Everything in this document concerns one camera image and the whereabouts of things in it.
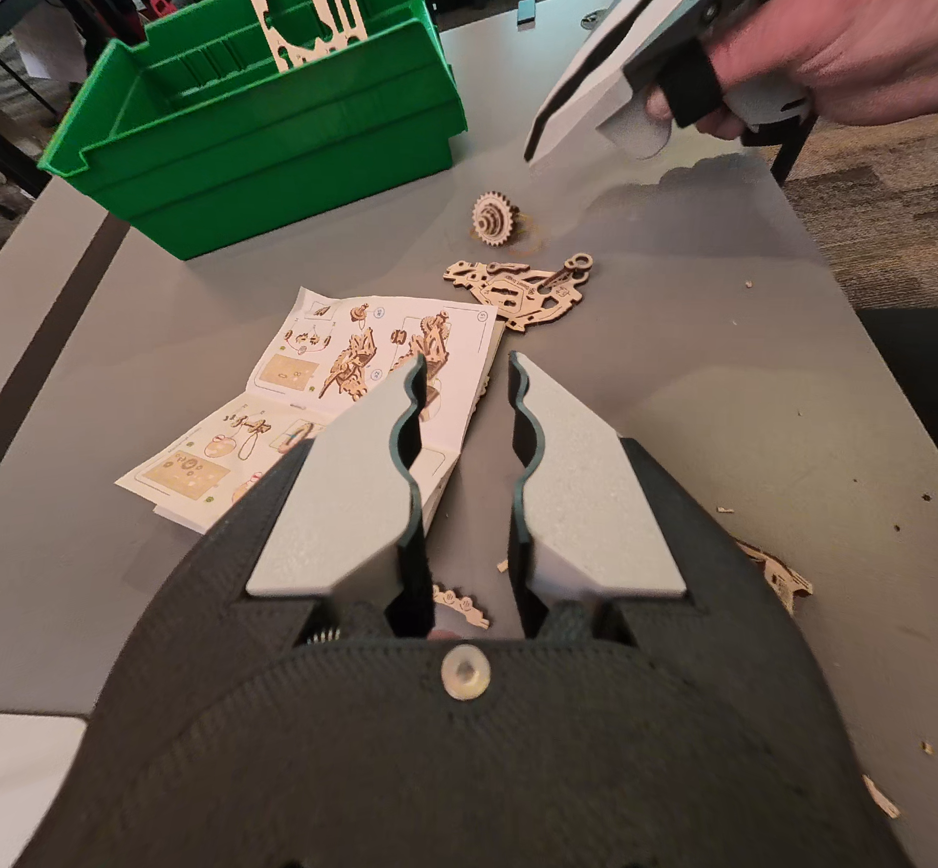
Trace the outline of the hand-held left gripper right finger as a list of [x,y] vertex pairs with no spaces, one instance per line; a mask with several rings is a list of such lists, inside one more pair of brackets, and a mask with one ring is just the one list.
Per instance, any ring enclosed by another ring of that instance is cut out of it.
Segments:
[[682,599],[681,576],[616,430],[533,360],[510,353],[509,576],[525,637],[562,602]]

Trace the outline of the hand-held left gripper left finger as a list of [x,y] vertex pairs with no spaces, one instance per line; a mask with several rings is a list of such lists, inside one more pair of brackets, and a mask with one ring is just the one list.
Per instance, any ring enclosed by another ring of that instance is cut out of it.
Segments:
[[421,452],[426,373],[422,355],[405,360],[311,442],[247,593],[367,602],[396,635],[428,634],[432,581],[410,472]]

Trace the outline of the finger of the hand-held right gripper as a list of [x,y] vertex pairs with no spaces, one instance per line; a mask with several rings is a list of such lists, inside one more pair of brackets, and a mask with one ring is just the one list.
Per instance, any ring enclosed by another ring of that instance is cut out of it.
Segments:
[[546,122],[597,69],[627,36],[641,13],[653,0],[614,0],[602,22],[575,55],[570,66],[538,112],[538,121]]
[[566,148],[570,141],[598,130],[631,103],[635,95],[621,67],[598,67],[566,100],[561,90],[551,95],[534,118],[523,152],[535,165]]

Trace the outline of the green plastic bin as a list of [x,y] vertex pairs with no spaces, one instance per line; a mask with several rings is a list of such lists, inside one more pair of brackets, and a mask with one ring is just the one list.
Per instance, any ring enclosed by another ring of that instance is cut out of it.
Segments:
[[249,0],[111,41],[39,168],[188,260],[452,166],[463,103],[424,0],[358,0],[369,39],[279,72]]

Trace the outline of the person's right hand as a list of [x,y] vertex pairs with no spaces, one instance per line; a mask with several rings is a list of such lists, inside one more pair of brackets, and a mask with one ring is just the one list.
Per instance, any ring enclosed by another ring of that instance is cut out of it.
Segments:
[[781,71],[841,125],[937,111],[937,0],[766,0],[707,52],[724,90]]

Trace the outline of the instruction booklet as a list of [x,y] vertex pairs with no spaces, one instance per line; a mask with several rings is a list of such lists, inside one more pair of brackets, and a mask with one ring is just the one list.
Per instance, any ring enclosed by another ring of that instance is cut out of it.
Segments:
[[428,530],[504,333],[495,310],[438,299],[329,299],[302,288],[245,392],[118,480],[199,533],[280,457],[313,439],[406,360],[427,361],[411,468]]

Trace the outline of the wooden gear assembly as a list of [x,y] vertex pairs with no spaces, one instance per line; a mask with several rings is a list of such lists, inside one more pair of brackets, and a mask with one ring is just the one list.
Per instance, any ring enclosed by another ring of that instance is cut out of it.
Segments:
[[471,234],[492,248],[519,241],[529,230],[529,219],[506,194],[488,191],[475,200],[471,212]]

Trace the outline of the small scalloped wooden part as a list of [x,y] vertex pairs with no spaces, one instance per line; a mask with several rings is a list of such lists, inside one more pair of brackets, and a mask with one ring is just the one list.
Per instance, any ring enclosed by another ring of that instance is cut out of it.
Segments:
[[434,582],[431,589],[433,601],[440,606],[461,615],[465,621],[473,627],[479,629],[489,629],[490,621],[484,613],[475,605],[473,599],[469,596],[463,596],[459,592],[441,586]]

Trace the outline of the wooden sheet scrap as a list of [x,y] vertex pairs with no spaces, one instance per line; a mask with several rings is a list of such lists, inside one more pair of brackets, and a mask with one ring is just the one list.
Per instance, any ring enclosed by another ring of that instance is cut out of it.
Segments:
[[795,599],[814,593],[812,583],[777,557],[739,539],[733,539],[751,562],[758,566],[769,586],[775,591],[790,616],[794,615]]

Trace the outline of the black chair seat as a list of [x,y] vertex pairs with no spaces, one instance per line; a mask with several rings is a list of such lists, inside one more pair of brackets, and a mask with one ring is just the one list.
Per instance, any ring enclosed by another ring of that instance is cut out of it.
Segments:
[[937,444],[937,309],[860,309],[856,314]]

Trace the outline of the wooden sliver scrap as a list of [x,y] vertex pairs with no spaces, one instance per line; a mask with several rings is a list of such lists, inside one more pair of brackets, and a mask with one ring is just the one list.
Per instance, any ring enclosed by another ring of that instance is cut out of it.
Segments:
[[886,817],[891,820],[899,819],[901,817],[900,809],[885,795],[885,793],[877,786],[874,780],[867,774],[863,774],[862,779],[874,803],[881,809]]

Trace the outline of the flat wooden model frame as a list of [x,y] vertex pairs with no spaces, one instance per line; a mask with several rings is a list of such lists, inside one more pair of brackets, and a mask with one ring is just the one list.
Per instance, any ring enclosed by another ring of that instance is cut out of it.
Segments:
[[578,304],[578,286],[588,281],[593,264],[593,256],[583,252],[556,272],[522,263],[459,261],[443,278],[492,306],[507,329],[523,333],[528,326],[556,321]]

